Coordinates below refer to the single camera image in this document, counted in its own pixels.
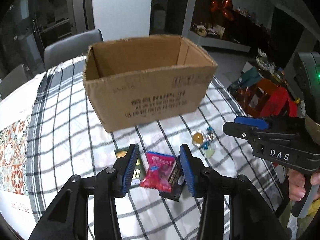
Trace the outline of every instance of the orange balloon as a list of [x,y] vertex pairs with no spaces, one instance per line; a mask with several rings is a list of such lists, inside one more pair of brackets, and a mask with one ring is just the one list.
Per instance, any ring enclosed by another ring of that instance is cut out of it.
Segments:
[[227,9],[223,8],[222,10],[222,15],[227,18],[229,21],[233,21],[235,18],[233,17],[232,13],[228,11]]
[[210,11],[211,11],[211,12],[216,12],[216,11],[218,11],[219,9],[220,9],[220,5],[219,5],[218,1],[217,1],[217,0],[213,0],[213,1],[211,2]]
[[233,9],[232,0],[223,0],[222,8],[225,8],[225,9],[228,9],[228,10],[232,10]]

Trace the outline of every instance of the finger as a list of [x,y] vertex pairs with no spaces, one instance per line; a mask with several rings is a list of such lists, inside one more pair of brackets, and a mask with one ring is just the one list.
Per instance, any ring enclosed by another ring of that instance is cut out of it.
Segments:
[[290,194],[289,194],[289,198],[290,198],[292,201],[300,201],[300,200],[301,200],[300,197],[296,197],[296,196],[290,195]]
[[306,179],[304,175],[295,170],[289,170],[289,183],[297,185],[299,187],[304,187]]
[[311,185],[320,184],[320,171],[317,171],[314,174],[312,174],[310,183]]
[[317,194],[315,195],[315,197],[313,198],[313,201],[317,200],[318,198],[320,198],[320,188],[319,188]]
[[295,184],[289,184],[289,197],[290,199],[292,199],[291,197],[296,198],[303,198],[304,195],[306,194],[306,190],[303,187],[298,187]]

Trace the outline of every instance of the snack packet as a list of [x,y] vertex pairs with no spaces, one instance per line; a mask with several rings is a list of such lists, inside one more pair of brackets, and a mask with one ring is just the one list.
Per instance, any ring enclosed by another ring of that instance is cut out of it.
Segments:
[[186,183],[181,167],[180,155],[177,158],[176,165],[174,166],[171,175],[169,176],[168,182],[171,185],[171,192],[160,192],[159,196],[174,201],[179,201],[183,187]]
[[172,189],[168,178],[175,165],[175,158],[162,153],[147,152],[147,160],[149,169],[140,186],[171,192]]
[[[124,157],[127,154],[128,149],[129,149],[129,147],[115,150],[115,154],[116,154],[117,159]],[[139,184],[145,178],[145,176],[146,176],[146,170],[143,166],[140,153],[138,153],[137,164],[136,164],[136,167],[133,172],[133,177],[132,177],[130,188],[139,186]]]

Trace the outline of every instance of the black snack packet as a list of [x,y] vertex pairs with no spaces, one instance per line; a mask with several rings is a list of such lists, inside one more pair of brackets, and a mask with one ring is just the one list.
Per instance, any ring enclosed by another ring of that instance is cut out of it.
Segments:
[[[126,155],[128,149],[129,149],[129,147],[115,150],[115,154],[116,154],[117,159],[121,158],[121,157],[124,157]],[[145,176],[146,176],[146,170],[145,170],[145,168],[143,166],[143,163],[142,163],[142,160],[141,160],[141,157],[140,157],[140,152],[139,152],[138,153],[137,164],[136,164],[136,167],[135,167],[135,170],[134,170],[134,173],[133,173],[133,177],[132,177],[130,188],[138,187]]]
[[168,182],[171,185],[171,192],[160,192],[159,196],[178,202],[183,187],[186,183],[180,162],[180,156],[177,158],[176,165],[171,172]]

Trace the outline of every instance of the open cardboard box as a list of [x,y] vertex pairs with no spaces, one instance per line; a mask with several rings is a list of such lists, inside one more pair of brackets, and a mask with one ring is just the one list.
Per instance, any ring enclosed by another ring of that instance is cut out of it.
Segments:
[[155,35],[93,44],[83,83],[107,132],[193,112],[217,69],[190,40]]

